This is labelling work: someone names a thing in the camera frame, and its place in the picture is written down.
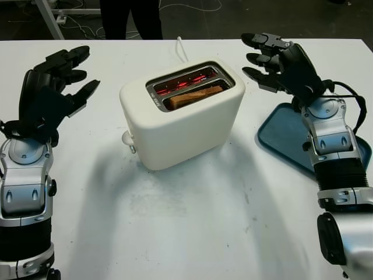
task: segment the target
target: silver robotic arm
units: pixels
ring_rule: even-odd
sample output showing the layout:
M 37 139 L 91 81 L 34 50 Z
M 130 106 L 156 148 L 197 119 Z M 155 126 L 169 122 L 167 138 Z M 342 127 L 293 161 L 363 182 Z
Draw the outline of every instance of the silver robotic arm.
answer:
M 50 177 L 57 127 L 65 116 L 81 110 L 98 84 L 93 80 L 75 95 L 62 95 L 66 85 L 82 81 L 85 71 L 73 70 L 89 56 L 89 47 L 62 50 L 26 73 L 19 120 L 0 123 L 7 140 L 0 148 L 0 280 L 60 280 L 52 269 L 53 196 Z
M 293 108 L 308 129 L 303 150 L 308 152 L 319 184 L 318 202 L 326 212 L 318 217 L 323 256 L 340 265 L 352 280 L 373 279 L 373 188 L 369 187 L 355 134 L 363 123 L 365 100 L 349 86 L 321 81 L 304 50 L 271 34 L 243 34 L 243 42 L 262 54 L 248 54 L 249 62 L 268 74 L 245 67 L 243 71 L 261 89 L 294 96 Z M 361 108 L 354 130 L 346 125 L 346 103 L 334 94 L 343 86 Z

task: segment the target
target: blue tray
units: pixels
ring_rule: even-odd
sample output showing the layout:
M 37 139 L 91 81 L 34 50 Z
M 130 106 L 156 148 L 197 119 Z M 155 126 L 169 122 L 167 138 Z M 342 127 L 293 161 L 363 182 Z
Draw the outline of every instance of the blue tray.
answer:
M 292 164 L 315 174 L 308 154 L 302 144 L 307 140 L 307 129 L 300 114 L 295 113 L 290 103 L 278 105 L 258 130 L 259 142 Z M 368 167 L 372 149 L 365 140 L 356 137 L 365 169 Z

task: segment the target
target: floor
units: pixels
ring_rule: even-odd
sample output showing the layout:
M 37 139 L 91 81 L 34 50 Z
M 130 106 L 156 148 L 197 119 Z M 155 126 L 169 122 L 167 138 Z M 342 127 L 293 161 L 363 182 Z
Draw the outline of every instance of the floor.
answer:
M 99 7 L 98 0 L 85 2 L 87 8 Z M 328 0 L 220 0 L 220 2 L 222 7 L 214 12 L 202 12 L 184 6 L 162 9 L 160 16 L 164 38 L 175 39 L 181 36 L 184 39 L 236 39 L 245 32 L 267 32 L 290 38 L 361 38 L 373 50 L 373 1 L 371 0 L 346 0 L 343 4 L 334 4 Z M 219 0 L 162 0 L 161 6 L 180 3 L 211 10 L 217 9 L 220 2 Z M 24 2 L 17 4 L 0 2 L 0 40 L 52 39 L 37 7 L 31 2 L 28 2 L 26 7 L 23 5 Z M 64 0 L 59 3 L 61 8 L 72 8 L 78 4 L 77 0 Z M 82 26 L 91 27 L 94 32 L 101 27 L 101 18 L 97 15 L 75 19 Z M 66 23 L 66 27 L 75 26 L 76 24 L 71 20 Z M 128 22 L 128 30 L 136 30 L 131 18 Z M 66 39 L 85 38 L 78 28 L 62 29 L 62 33 Z M 104 31 L 99 30 L 98 35 L 104 35 Z

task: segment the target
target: table surface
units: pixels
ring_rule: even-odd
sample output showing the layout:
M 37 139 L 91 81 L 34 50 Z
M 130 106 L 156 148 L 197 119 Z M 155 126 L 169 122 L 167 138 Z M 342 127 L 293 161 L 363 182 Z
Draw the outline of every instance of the table surface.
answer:
M 373 54 L 361 40 L 295 41 L 322 78 L 349 84 L 372 110 Z M 63 279 L 342 279 L 341 268 L 319 249 L 316 182 L 256 139 L 269 113 L 291 97 L 260 90 L 243 75 L 252 50 L 239 40 L 183 41 L 190 60 L 219 57 L 247 91 L 227 142 L 169 169 L 147 170 L 121 142 L 127 123 L 119 90 L 181 63 L 175 41 L 0 42 L 2 120 L 17 119 L 28 69 L 84 44 L 91 47 L 80 67 L 88 71 L 85 82 L 101 85 L 83 111 L 61 124 L 50 173 L 58 183 L 54 267 Z M 353 127 L 358 107 L 352 100 L 347 105 Z M 358 133 L 371 145 L 372 126 L 368 115 Z

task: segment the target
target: black pants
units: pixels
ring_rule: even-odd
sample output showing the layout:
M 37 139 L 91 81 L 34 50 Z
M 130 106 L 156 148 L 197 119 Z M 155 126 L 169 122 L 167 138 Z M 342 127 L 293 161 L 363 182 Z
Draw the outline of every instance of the black pants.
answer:
M 106 39 L 126 39 L 129 11 L 142 39 L 163 39 L 158 0 L 100 0 L 100 5 Z

